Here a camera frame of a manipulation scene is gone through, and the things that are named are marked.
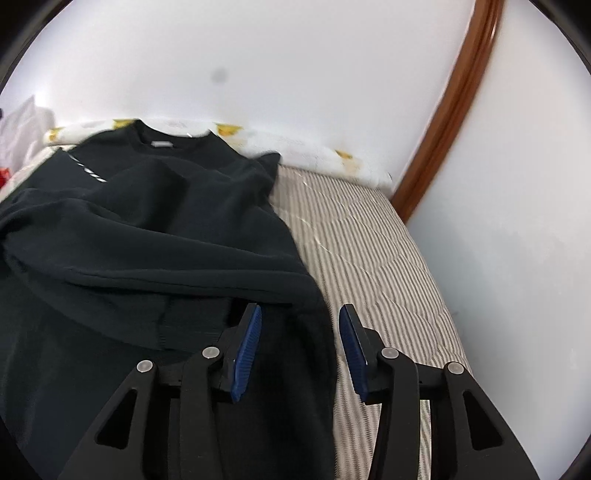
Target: blue gripper pad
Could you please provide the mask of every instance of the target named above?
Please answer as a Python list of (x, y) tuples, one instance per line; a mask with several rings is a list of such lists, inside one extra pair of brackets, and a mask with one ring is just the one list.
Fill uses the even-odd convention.
[(345, 357), (347, 357), (347, 364), (349, 365), (349, 373), (351, 374), (355, 393), (359, 395), (362, 402), (365, 402), (369, 394), (368, 363), (363, 354), (361, 342), (355, 324), (353, 323), (355, 320), (359, 323), (359, 319), (351, 318), (347, 305), (344, 305), (339, 312), (340, 339), (345, 349)]
[(261, 336), (262, 313), (258, 305), (252, 312), (242, 343), (238, 348), (236, 363), (234, 364), (234, 378), (230, 395), (232, 401), (237, 402), (242, 397), (248, 385), (252, 363), (255, 359), (256, 347)]

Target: screw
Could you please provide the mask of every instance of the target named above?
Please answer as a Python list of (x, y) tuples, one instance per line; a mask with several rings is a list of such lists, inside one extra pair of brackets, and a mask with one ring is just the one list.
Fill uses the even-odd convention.
[(462, 375), (464, 373), (464, 366), (457, 362), (452, 362), (447, 366), (447, 369), (454, 375)]
[(154, 364), (150, 360), (142, 360), (140, 363), (138, 363), (136, 368), (138, 369), (139, 373), (144, 374), (152, 370), (153, 366)]
[(203, 350), (203, 356), (205, 358), (216, 358), (219, 354), (219, 348), (214, 346), (208, 346), (205, 350)]
[(400, 354), (400, 352), (398, 350), (396, 350), (395, 348), (392, 348), (391, 346), (387, 346), (386, 348), (382, 348), (382, 356), (384, 358), (390, 358), (390, 359), (398, 358), (399, 354)]

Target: gray striped fabric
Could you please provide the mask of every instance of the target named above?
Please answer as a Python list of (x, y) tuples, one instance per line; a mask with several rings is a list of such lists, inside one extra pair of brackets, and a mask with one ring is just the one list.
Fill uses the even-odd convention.
[[(468, 366), (452, 318), (406, 227), (377, 191), (279, 167), (271, 204), (291, 229), (302, 260), (329, 307), (337, 343), (335, 399), (337, 480), (365, 480), (378, 431), (379, 406), (353, 391), (337, 316), (352, 303), (364, 326), (416, 362)], [(430, 417), (421, 402), (420, 479), (430, 477)]]

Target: clothing label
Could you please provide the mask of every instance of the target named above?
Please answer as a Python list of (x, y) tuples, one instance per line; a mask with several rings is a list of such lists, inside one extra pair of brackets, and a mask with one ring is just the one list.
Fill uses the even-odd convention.
[(156, 141), (152, 142), (153, 147), (173, 147), (174, 145), (168, 141)]

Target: red object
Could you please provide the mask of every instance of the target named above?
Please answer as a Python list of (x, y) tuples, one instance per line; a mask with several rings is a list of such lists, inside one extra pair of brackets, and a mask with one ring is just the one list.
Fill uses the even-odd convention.
[(4, 187), (4, 184), (10, 178), (10, 169), (0, 168), (0, 188)]

